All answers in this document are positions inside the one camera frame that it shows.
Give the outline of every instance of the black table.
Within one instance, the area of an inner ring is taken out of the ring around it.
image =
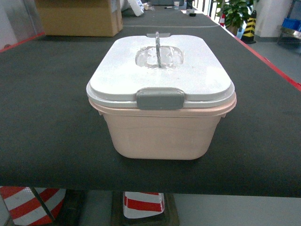
[[[301,92],[206,16],[155,9],[125,12],[113,38],[42,36],[0,54],[0,185],[301,197]],[[236,87],[193,161],[121,156],[86,96],[115,40],[155,31],[203,38]]]

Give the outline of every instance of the red and white striped cone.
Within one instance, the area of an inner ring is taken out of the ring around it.
[[[44,225],[56,219],[66,190],[53,188],[35,190],[39,194],[38,198],[44,202],[44,207],[29,187],[0,186],[0,195],[15,225]]]
[[[224,27],[225,26],[225,18],[226,18],[226,15],[223,13],[221,18],[220,18],[220,22],[219,24]]]
[[[163,193],[124,192],[123,196],[123,214],[126,218],[146,218],[164,211]]]

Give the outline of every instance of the lid clip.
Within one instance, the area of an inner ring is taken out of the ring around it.
[[[178,110],[183,108],[185,93],[177,88],[144,88],[137,92],[141,110]]]

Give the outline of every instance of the green leaves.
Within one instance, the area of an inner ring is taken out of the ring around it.
[[[253,0],[226,0],[221,10],[226,15],[226,27],[232,25],[240,28],[244,21],[248,21],[250,17],[248,8],[251,10],[252,5]]]

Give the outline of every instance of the cardboard box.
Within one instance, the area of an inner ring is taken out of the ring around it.
[[[35,0],[46,35],[112,37],[122,29],[119,0]]]

